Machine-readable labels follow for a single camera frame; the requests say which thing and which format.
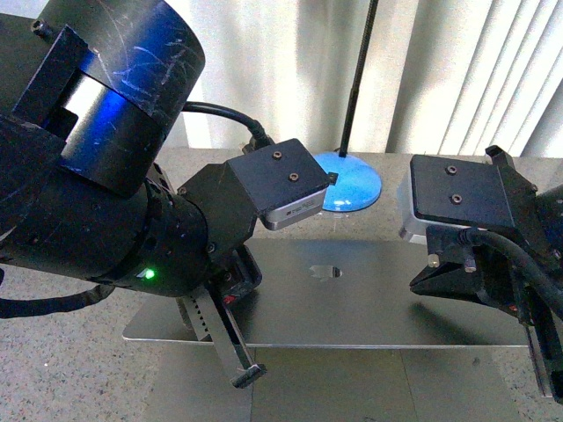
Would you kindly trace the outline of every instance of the black lamp pole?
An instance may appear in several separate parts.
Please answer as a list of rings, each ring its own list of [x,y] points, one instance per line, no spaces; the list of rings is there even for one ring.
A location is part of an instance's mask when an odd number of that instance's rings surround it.
[[[342,131],[342,140],[340,141],[339,156],[344,158],[348,153],[348,144],[350,143],[350,134],[352,133],[352,124],[354,123],[355,106],[358,102],[358,94],[360,93],[360,83],[362,82],[363,68],[366,64],[366,56],[368,55],[369,39],[371,38],[371,30],[373,29],[373,21],[376,17],[378,0],[369,1],[368,18],[366,26],[363,29],[362,45],[360,46],[360,55],[358,64],[355,68],[354,82],[350,90],[348,100],[348,109],[344,120],[344,130]]]

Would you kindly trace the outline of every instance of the white curtain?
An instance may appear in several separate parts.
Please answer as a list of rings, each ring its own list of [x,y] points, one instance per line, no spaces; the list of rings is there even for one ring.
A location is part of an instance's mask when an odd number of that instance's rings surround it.
[[[338,147],[368,0],[167,1],[207,56],[190,99],[248,113],[277,141]],[[563,0],[380,0],[350,150],[563,157],[562,19]],[[193,148],[248,137],[185,122]]]

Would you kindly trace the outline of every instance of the apple logo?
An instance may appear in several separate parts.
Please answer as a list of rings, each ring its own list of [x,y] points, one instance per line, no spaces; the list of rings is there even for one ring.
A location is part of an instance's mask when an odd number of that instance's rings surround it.
[[[321,281],[338,279],[343,274],[342,270],[336,266],[312,266],[309,269],[312,272],[311,277],[320,279]]]

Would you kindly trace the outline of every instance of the blue lamp base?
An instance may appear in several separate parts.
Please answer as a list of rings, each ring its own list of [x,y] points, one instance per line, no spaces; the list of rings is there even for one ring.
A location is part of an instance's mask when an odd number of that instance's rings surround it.
[[[381,178],[377,172],[355,156],[339,157],[338,152],[315,156],[327,173],[336,173],[335,185],[328,186],[323,209],[336,213],[358,211],[372,205],[381,194]]]

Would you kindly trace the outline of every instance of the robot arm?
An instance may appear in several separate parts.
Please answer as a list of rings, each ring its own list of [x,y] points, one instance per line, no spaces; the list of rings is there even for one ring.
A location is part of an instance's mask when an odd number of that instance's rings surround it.
[[[163,0],[51,0],[37,20],[0,15],[0,59],[0,263],[99,284],[3,301],[0,317],[79,309],[115,287],[200,292],[220,316],[208,319],[223,323],[214,338],[227,330],[225,347],[244,349],[227,306],[260,283],[244,242],[259,218],[280,229],[315,214],[328,187],[305,147],[274,144],[224,107],[186,103],[205,58]],[[175,192],[154,162],[182,110],[239,119],[252,139],[244,156]],[[238,387],[260,375],[239,356]]]
[[[492,164],[414,156],[398,200],[405,240],[426,243],[417,295],[475,302],[526,330],[540,389],[563,404],[563,186],[537,194],[498,147]]]

